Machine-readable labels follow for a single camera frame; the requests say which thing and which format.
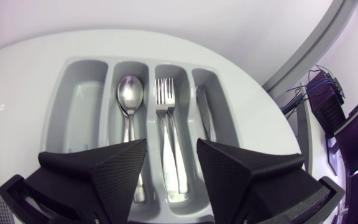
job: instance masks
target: knife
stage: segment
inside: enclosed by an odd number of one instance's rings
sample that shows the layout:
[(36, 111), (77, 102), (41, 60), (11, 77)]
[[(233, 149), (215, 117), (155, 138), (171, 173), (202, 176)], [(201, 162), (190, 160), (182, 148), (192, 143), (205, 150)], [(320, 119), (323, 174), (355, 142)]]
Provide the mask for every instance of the knife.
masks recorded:
[(204, 86), (201, 85), (197, 88), (197, 104), (200, 109), (201, 119), (203, 120), (203, 125), (205, 131), (208, 135), (210, 141), (216, 141), (216, 133), (214, 121), (211, 116), (211, 111), (208, 106), (208, 99), (206, 97)]

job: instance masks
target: white table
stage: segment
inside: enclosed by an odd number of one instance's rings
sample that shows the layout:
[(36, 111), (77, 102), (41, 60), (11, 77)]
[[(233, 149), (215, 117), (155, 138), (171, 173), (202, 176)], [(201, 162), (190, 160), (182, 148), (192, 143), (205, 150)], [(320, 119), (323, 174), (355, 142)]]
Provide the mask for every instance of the white table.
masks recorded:
[(155, 58), (216, 68), (240, 146), (269, 154), (300, 153), (285, 117), (248, 74), (187, 40), (137, 30), (86, 30), (47, 35), (0, 50), (0, 186), (38, 167), (47, 108), (64, 62), (76, 56)]

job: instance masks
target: cable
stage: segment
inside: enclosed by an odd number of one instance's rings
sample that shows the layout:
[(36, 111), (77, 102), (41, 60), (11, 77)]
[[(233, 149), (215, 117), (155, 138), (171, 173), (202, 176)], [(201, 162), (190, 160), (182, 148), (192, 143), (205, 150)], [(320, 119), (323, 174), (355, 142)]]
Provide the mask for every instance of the cable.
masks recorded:
[(316, 87), (318, 87), (318, 86), (320, 86), (320, 85), (324, 85), (324, 84), (329, 84), (329, 83), (330, 83), (330, 84), (333, 84), (332, 81), (327, 81), (327, 80), (322, 81), (322, 82), (319, 82), (319, 83), (316, 83), (315, 85), (313, 85), (312, 88), (310, 88), (310, 90), (308, 90), (305, 94), (303, 94), (303, 96), (302, 96), (299, 100), (296, 100), (296, 101), (294, 101), (294, 102), (292, 102), (292, 103), (290, 103), (290, 104), (287, 104), (287, 105), (285, 105), (285, 106), (282, 107), (282, 108), (286, 108), (286, 107), (288, 107), (288, 106), (292, 106), (294, 103), (297, 103), (298, 101), (301, 101), (301, 100), (303, 99), (303, 97), (306, 96), (306, 94), (308, 94), (310, 91), (314, 90)]
[(310, 72), (324, 72), (323, 70), (321, 70), (321, 69), (318, 69), (318, 70), (309, 70), (309, 72), (308, 72), (308, 80), (309, 80), (309, 82), (310, 82)]
[(289, 119), (290, 116), (291, 116), (294, 112), (296, 112), (296, 108), (298, 107), (298, 105), (301, 104), (301, 103), (303, 103), (303, 102), (305, 102), (306, 100), (308, 100), (308, 99), (303, 99), (303, 100), (299, 101), (298, 104), (296, 104), (296, 106), (294, 107), (294, 109), (291, 111), (290, 115), (287, 116), (287, 119)]
[(296, 89), (296, 90), (295, 90), (295, 96), (290, 100), (290, 102), (293, 101), (293, 100), (299, 95), (300, 92), (301, 92), (301, 88)]
[(316, 65), (316, 67), (318, 67), (319, 69), (325, 69), (325, 70), (327, 70), (331, 75), (333, 75), (333, 73), (328, 69), (328, 68), (326, 68), (326, 67), (323, 67), (323, 66), (321, 66), (321, 65)]
[(324, 81), (329, 81), (330, 83), (334, 84), (334, 83), (333, 83), (333, 81), (332, 81), (330, 78), (324, 78), (324, 79), (322, 79), (322, 80), (318, 81), (318, 82), (317, 82), (317, 83), (315, 83), (315, 84), (303, 85), (303, 86), (297, 86), (297, 87), (294, 87), (294, 88), (291, 88), (291, 89), (287, 90), (287, 92), (288, 92), (288, 91), (291, 91), (291, 90), (294, 90), (294, 89), (297, 89), (297, 88), (301, 88), (301, 87), (308, 87), (308, 86), (315, 86), (315, 85), (319, 85), (319, 83), (320, 83), (320, 82), (324, 82)]

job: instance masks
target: fork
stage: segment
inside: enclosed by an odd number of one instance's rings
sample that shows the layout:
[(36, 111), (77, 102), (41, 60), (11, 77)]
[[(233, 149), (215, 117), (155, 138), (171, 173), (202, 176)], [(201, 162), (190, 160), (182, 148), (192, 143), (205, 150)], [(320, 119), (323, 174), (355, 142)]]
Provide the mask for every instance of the fork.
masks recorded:
[(167, 113), (170, 106), (175, 106), (170, 101), (172, 93), (168, 94), (167, 79), (159, 78), (155, 80), (155, 110), (161, 117), (163, 128), (163, 151), (162, 169), (164, 175), (165, 188), (169, 195), (179, 194), (177, 168), (175, 158), (168, 137)]
[(173, 117), (173, 110), (175, 109), (175, 87), (173, 84), (173, 78), (168, 78), (168, 98), (166, 101), (168, 102), (168, 114), (171, 117), (171, 127), (173, 131), (173, 143), (174, 143), (174, 151), (175, 151), (175, 162), (177, 165), (177, 172), (178, 172), (178, 182), (179, 182), (179, 193), (184, 194), (188, 191), (187, 186), (187, 176), (186, 176), (186, 169), (185, 164), (183, 162), (183, 156), (180, 149), (179, 144), (179, 137), (177, 126), (175, 122), (175, 118)]

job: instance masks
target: spoon handle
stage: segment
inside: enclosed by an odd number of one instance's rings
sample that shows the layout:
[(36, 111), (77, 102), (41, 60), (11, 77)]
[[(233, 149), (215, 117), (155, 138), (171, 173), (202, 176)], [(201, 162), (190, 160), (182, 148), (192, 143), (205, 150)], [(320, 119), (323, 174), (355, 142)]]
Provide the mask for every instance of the spoon handle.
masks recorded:
[(124, 116), (124, 139), (122, 142), (129, 142), (129, 118)]
[(134, 115), (129, 115), (129, 140), (135, 140)]
[[(135, 128), (134, 128), (134, 115), (129, 115), (129, 139), (131, 141), (135, 140)], [(139, 179), (137, 180), (137, 185), (134, 194), (135, 203), (144, 203), (146, 201), (146, 194), (143, 189), (143, 178), (142, 173), (139, 174)]]

